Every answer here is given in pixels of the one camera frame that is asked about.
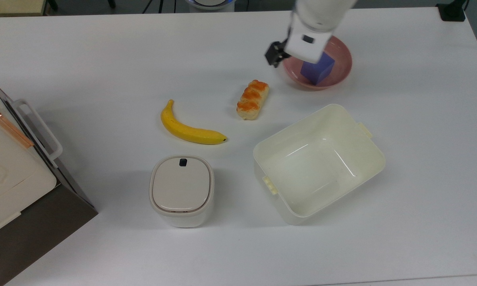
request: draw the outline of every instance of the container handle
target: container handle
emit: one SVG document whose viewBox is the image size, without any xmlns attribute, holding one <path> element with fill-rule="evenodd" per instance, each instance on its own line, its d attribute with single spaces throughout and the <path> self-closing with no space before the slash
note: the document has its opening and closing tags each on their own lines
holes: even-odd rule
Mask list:
<svg viewBox="0 0 477 286">
<path fill-rule="evenodd" d="M 270 190 L 270 192 L 272 194 L 278 194 L 279 193 L 279 191 L 273 185 L 272 181 L 270 180 L 270 178 L 268 176 L 263 177 L 263 181 L 265 182 L 265 185 L 267 185 L 268 189 Z"/>
<path fill-rule="evenodd" d="M 16 109 L 19 108 L 21 105 L 26 105 L 30 109 L 30 111 L 32 111 L 32 114 L 37 118 L 37 120 L 39 120 L 40 124 L 46 130 L 46 132 L 51 137 L 51 139 L 53 140 L 53 142 L 55 143 L 55 146 L 56 146 L 55 150 L 53 150 L 53 152 L 51 154 L 46 154 L 46 156 L 51 161 L 54 161 L 56 158 L 58 158 L 62 154 L 62 145 L 60 144 L 58 139 L 55 137 L 55 135 L 53 135 L 53 132 L 51 132 L 51 130 L 48 128 L 48 125 L 46 125 L 46 123 L 41 118 L 41 116 L 39 116 L 37 111 L 35 111 L 35 109 L 33 109 L 33 107 L 30 105 L 30 103 L 28 103 L 28 101 L 26 101 L 25 99 L 18 99 L 18 100 L 13 101 L 11 103 L 11 105 L 12 105 L 13 108 L 16 108 Z"/>
<path fill-rule="evenodd" d="M 365 133 L 365 135 L 367 135 L 367 137 L 369 137 L 369 138 L 373 137 L 371 132 L 369 132 L 369 130 L 367 130 L 367 128 L 365 128 L 365 125 L 362 122 L 358 123 L 358 127 L 360 127 L 360 129 L 362 129 L 362 131 Z"/>
</svg>

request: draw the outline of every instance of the yellow banana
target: yellow banana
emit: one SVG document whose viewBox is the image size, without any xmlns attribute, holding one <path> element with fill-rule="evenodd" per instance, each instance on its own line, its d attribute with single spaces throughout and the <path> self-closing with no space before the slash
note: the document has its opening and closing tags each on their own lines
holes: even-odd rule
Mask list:
<svg viewBox="0 0 477 286">
<path fill-rule="evenodd" d="M 173 99 L 170 99 L 166 107 L 164 107 L 160 113 L 162 124 L 171 134 L 186 141 L 208 145 L 221 144 L 227 140 L 226 136 L 219 132 L 193 128 L 180 123 L 173 115 L 173 103 Z"/>
</svg>

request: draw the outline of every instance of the white lidded container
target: white lidded container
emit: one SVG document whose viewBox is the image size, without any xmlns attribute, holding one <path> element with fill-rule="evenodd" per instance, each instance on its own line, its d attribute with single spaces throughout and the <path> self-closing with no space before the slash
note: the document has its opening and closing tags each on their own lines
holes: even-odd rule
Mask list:
<svg viewBox="0 0 477 286">
<path fill-rule="evenodd" d="M 340 105 L 331 104 L 254 148 L 255 173 L 278 212 L 300 224 L 385 167 L 385 156 Z"/>
<path fill-rule="evenodd" d="M 152 207 L 177 228 L 202 224 L 212 212 L 213 192 L 213 170 L 203 158 L 169 156 L 153 169 L 150 181 Z"/>
</svg>

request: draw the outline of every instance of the bread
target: bread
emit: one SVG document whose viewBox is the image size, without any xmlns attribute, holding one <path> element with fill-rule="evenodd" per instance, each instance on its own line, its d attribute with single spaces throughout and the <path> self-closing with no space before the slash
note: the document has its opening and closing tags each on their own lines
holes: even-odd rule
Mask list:
<svg viewBox="0 0 477 286">
<path fill-rule="evenodd" d="M 258 117 L 260 109 L 265 103 L 270 88 L 266 83 L 253 80 L 243 91 L 240 101 L 237 103 L 237 114 L 243 119 L 254 120 Z"/>
</svg>

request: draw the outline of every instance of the purple cube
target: purple cube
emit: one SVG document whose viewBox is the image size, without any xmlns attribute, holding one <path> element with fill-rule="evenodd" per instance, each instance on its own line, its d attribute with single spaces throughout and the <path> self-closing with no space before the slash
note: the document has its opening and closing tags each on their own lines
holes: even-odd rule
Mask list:
<svg viewBox="0 0 477 286">
<path fill-rule="evenodd" d="M 324 52 L 316 64 L 303 62 L 300 74 L 311 81 L 313 85 L 317 85 L 330 74 L 334 63 L 335 60 Z"/>
</svg>

